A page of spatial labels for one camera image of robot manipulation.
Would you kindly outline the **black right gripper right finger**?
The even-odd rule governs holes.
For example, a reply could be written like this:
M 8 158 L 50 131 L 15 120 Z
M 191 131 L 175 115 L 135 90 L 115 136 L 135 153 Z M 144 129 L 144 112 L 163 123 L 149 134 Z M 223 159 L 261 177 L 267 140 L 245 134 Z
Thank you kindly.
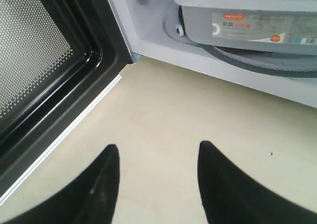
M 315 224 L 317 215 L 264 187 L 212 142 L 199 146 L 199 191 L 210 224 Z

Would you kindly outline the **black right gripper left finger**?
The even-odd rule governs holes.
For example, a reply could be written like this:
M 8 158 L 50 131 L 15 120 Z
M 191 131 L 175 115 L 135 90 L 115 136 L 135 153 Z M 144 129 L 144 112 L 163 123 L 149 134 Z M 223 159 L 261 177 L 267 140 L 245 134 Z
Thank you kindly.
M 7 223 L 110 224 L 118 199 L 119 182 L 119 150 L 115 144 L 109 144 L 68 185 Z

